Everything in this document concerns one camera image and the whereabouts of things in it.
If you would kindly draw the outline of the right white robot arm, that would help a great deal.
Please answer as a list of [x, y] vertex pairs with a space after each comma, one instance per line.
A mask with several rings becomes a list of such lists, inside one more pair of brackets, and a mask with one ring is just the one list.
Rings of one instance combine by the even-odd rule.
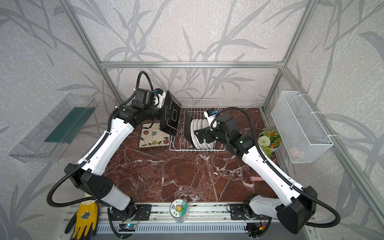
[[272, 162], [252, 137], [241, 134], [231, 115], [218, 116], [217, 111], [209, 109], [204, 117], [209, 126], [195, 129], [191, 135], [200, 144], [222, 143], [227, 151], [256, 171], [277, 195], [275, 199], [260, 195], [248, 197], [243, 202], [245, 216], [250, 220], [257, 216], [277, 219], [289, 232], [297, 234], [316, 212], [316, 203], [294, 190], [294, 187], [302, 190], [303, 186]]

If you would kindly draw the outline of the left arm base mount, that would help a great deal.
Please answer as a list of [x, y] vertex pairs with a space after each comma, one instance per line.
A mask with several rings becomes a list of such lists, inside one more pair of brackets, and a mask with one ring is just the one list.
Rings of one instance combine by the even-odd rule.
[[129, 205], [125, 210], [112, 208], [110, 211], [110, 219], [112, 221], [148, 221], [151, 214], [152, 205], [150, 204], [135, 204]]

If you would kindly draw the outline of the floral square plate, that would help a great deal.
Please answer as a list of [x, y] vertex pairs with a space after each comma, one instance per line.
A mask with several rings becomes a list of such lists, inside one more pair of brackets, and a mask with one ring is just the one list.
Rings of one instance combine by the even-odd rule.
[[169, 146], [170, 135], [160, 130], [160, 123], [143, 124], [139, 148]]

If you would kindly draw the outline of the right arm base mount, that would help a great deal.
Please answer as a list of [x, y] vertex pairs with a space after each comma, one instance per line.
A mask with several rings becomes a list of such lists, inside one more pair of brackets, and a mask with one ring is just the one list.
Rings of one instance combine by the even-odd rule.
[[243, 204], [227, 204], [226, 208], [233, 221], [255, 220], [257, 218], [256, 215], [250, 214]]

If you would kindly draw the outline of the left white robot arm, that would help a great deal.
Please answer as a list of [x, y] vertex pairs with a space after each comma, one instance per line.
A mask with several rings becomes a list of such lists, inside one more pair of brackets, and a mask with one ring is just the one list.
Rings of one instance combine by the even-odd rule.
[[107, 129], [95, 145], [77, 164], [66, 166], [63, 180], [70, 179], [76, 188], [88, 194], [84, 201], [99, 202], [120, 211], [132, 208], [133, 200], [103, 174], [115, 152], [138, 125], [149, 120], [166, 124], [171, 107], [177, 102], [170, 91], [137, 89], [130, 106], [115, 107], [109, 116]]

